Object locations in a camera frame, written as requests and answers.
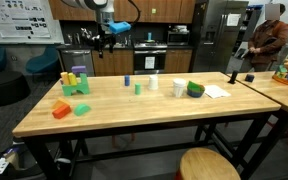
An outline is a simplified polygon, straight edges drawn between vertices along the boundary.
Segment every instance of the stainless steel refrigerator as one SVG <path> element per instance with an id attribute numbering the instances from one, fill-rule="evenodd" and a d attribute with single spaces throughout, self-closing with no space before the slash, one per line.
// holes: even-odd
<path id="1" fill-rule="evenodd" d="M 191 30 L 192 72 L 225 73 L 247 5 L 248 1 L 197 0 Z"/>

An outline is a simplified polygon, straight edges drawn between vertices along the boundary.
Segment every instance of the kitchen cabinet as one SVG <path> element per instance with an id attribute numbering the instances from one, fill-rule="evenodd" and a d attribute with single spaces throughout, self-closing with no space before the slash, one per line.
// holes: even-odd
<path id="1" fill-rule="evenodd" d="M 149 0 L 149 22 L 177 23 L 181 0 Z"/>
<path id="2" fill-rule="evenodd" d="M 97 51 L 92 51 L 95 76 L 119 76 L 133 74 L 133 51 L 114 50 L 110 53 L 103 51 L 99 58 Z"/>
<path id="3" fill-rule="evenodd" d="M 75 20 L 75 21 L 94 21 L 95 14 L 92 10 L 73 8 L 60 0 L 49 0 L 53 19 L 56 20 Z"/>
<path id="4" fill-rule="evenodd" d="M 187 73 L 191 64 L 192 50 L 167 50 L 165 73 Z"/>
<path id="5" fill-rule="evenodd" d="M 147 0 L 133 0 L 136 6 L 141 11 L 139 22 L 148 22 L 148 1 Z M 114 1 L 114 20 L 133 22 L 137 18 L 136 8 L 128 2 L 128 0 Z"/>
<path id="6" fill-rule="evenodd" d="M 182 0 L 179 23 L 190 24 L 193 20 L 195 0 Z"/>

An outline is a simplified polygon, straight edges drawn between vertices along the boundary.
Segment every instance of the kitchen counter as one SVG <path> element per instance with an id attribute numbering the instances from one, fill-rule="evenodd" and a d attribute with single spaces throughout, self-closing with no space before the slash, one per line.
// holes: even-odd
<path id="1" fill-rule="evenodd" d="M 88 45 L 59 45 L 56 47 L 56 49 L 58 50 L 86 50 L 86 49 L 90 49 L 93 50 L 94 46 L 88 46 Z M 115 50 L 133 50 L 132 46 L 126 46 L 126 47 L 116 47 L 114 46 Z M 194 46 L 168 46 L 167 49 L 194 49 Z"/>

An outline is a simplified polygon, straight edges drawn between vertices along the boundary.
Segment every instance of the appliance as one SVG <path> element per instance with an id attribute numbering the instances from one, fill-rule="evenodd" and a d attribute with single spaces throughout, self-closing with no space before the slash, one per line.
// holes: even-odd
<path id="1" fill-rule="evenodd" d="M 182 32 L 168 31 L 167 45 L 188 45 L 189 40 L 190 32 L 187 30 Z"/>
<path id="2" fill-rule="evenodd" d="M 72 66 L 85 66 L 87 76 L 94 76 L 91 50 L 60 50 L 60 62 L 63 72 L 72 72 Z"/>
<path id="3" fill-rule="evenodd" d="M 167 44 L 162 41 L 134 41 L 134 74 L 164 72 Z"/>
<path id="4" fill-rule="evenodd" d="M 248 3 L 230 0 L 196 2 L 191 31 L 194 45 L 192 72 L 226 72 Z"/>

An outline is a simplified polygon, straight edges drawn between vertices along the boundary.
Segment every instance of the whiteboard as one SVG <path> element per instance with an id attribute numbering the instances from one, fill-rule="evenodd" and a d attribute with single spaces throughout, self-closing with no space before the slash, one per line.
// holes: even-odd
<path id="1" fill-rule="evenodd" d="M 64 44 L 48 0 L 0 0 L 0 44 Z"/>

